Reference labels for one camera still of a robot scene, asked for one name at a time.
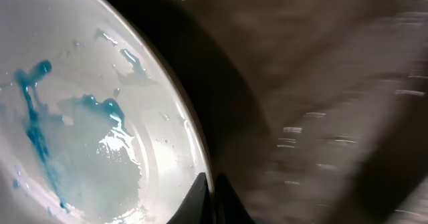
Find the white plate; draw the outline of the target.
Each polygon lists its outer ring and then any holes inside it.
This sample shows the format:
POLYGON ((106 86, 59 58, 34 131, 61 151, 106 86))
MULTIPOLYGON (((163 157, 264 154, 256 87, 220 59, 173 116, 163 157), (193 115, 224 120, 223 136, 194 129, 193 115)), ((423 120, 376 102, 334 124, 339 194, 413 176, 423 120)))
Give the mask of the white plate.
POLYGON ((204 142, 164 59, 106 0, 1 0, 1 222, 167 223, 204 142))

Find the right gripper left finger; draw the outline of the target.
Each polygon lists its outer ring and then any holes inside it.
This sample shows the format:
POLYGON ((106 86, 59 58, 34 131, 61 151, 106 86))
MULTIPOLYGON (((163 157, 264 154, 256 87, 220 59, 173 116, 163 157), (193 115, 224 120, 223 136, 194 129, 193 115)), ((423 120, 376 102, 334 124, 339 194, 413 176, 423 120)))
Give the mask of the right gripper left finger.
POLYGON ((205 173, 199 173, 167 224, 211 224, 211 199, 205 173))

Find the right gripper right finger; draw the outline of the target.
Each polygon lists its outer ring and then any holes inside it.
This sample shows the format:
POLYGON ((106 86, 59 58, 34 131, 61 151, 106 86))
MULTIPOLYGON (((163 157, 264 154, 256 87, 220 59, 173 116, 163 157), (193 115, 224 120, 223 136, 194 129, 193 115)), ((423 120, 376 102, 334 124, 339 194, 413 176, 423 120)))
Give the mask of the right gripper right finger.
POLYGON ((213 204, 216 224, 255 224, 224 174, 215 181, 213 204))

